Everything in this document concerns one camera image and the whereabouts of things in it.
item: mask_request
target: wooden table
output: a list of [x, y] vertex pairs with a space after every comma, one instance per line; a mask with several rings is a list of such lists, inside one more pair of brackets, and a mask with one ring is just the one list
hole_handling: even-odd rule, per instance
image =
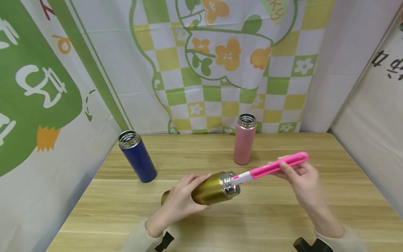
[[[257, 134], [245, 166], [232, 160], [233, 135], [145, 135], [143, 140], [157, 178], [141, 183], [115, 145], [49, 252], [119, 251], [133, 227], [160, 206], [162, 193], [183, 175], [239, 174], [300, 151], [308, 152], [319, 170], [335, 214], [359, 233], [370, 251], [402, 251], [402, 220], [330, 134]], [[291, 187], [271, 175], [242, 185], [234, 199], [186, 218], [169, 232], [175, 240], [166, 252], [291, 252], [298, 237], [314, 239]]]

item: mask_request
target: beige sleeve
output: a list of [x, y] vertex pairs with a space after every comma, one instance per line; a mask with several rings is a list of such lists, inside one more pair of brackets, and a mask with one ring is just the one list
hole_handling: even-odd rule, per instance
[[153, 238], [145, 229], [145, 222], [140, 222], [126, 238], [120, 252], [153, 252], [155, 247], [162, 242], [162, 234]]
[[329, 245], [333, 252], [367, 252], [364, 242], [349, 227], [344, 226], [342, 238], [330, 238], [321, 235], [315, 230], [316, 237]]

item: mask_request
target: white flower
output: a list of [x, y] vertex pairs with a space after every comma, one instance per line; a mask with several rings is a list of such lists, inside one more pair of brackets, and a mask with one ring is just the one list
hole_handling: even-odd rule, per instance
[[177, 40], [178, 41], [185, 41], [185, 38], [186, 38], [186, 31], [185, 31], [185, 29], [183, 29], [183, 28], [176, 28], [175, 29], [176, 30], [176, 32], [177, 32]]
[[307, 58], [305, 60], [297, 61], [297, 67], [294, 69], [294, 72], [301, 72], [303, 75], [305, 75], [309, 69], [314, 67], [314, 65], [311, 63], [311, 60], [311, 58]]
[[203, 110], [203, 108], [200, 106], [200, 104], [196, 103], [194, 106], [190, 106], [190, 114], [196, 114], [196, 115], [200, 115], [200, 111]]
[[262, 103], [262, 102], [263, 102], [263, 100], [260, 99], [260, 96], [256, 96], [256, 97], [255, 97], [255, 100], [253, 100], [253, 106], [257, 107], [257, 106], [259, 106], [259, 104]]
[[179, 133], [179, 132], [177, 131], [176, 128], [171, 128], [171, 134], [177, 134], [177, 133]]
[[285, 132], [288, 132], [290, 129], [294, 128], [293, 126], [291, 126], [291, 123], [289, 124], [283, 124], [280, 127], [280, 130], [283, 130]]

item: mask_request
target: flower print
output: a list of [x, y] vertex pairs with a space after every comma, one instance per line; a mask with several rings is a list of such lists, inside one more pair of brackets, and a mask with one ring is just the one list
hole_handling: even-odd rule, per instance
[[190, 106], [190, 114], [196, 114], [200, 115], [200, 111], [202, 111], [203, 108], [200, 106], [200, 104], [196, 103], [194, 106]]
[[283, 130], [284, 132], [288, 132], [292, 128], [294, 128], [294, 127], [291, 125], [291, 123], [283, 124], [280, 126], [280, 130]]
[[297, 61], [297, 67], [294, 69], [294, 72], [296, 73], [301, 72], [303, 75], [305, 75], [309, 69], [314, 67], [311, 61], [312, 61], [311, 58]]
[[239, 55], [242, 50], [237, 38], [232, 37], [228, 40], [227, 46], [218, 44], [216, 46], [216, 64], [224, 65], [225, 70], [235, 71], [238, 69], [241, 60]]
[[259, 104], [261, 104], [263, 102], [262, 99], [260, 99], [260, 96], [256, 96], [255, 100], [253, 100], [253, 106], [257, 107], [259, 106]]
[[185, 39], [186, 39], [186, 31], [185, 31], [185, 29], [183, 29], [183, 28], [176, 28], [175, 29], [175, 31], [176, 31], [176, 39], [178, 40], [178, 41], [185, 41]]
[[206, 54], [210, 53], [210, 50], [208, 49], [208, 46], [210, 45], [210, 41], [208, 39], [203, 39], [200, 41], [198, 38], [194, 37], [192, 39], [192, 44], [196, 51], [206, 53]]
[[178, 130], [176, 128], [171, 128], [170, 130], [171, 134], [178, 134]]
[[206, 10], [206, 24], [211, 26], [217, 17], [226, 18], [229, 15], [229, 7], [221, 0], [201, 0], [203, 8]]
[[269, 61], [269, 54], [272, 51], [272, 47], [269, 46], [266, 49], [258, 48], [255, 49], [250, 57], [250, 63], [254, 68], [265, 69], [267, 62]]

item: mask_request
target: checkered pattern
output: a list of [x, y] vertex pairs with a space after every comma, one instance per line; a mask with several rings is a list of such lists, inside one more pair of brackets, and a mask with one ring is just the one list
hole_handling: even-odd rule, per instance
[[254, 89], [238, 87], [226, 77], [201, 77], [186, 60], [190, 33], [179, 22], [174, 1], [159, 1], [157, 8], [153, 2], [137, 2], [134, 31], [139, 49], [154, 64], [153, 88], [172, 119], [169, 133], [234, 133], [244, 112], [256, 116], [257, 132], [299, 131], [332, 0], [297, 1], [295, 24], [273, 47]]

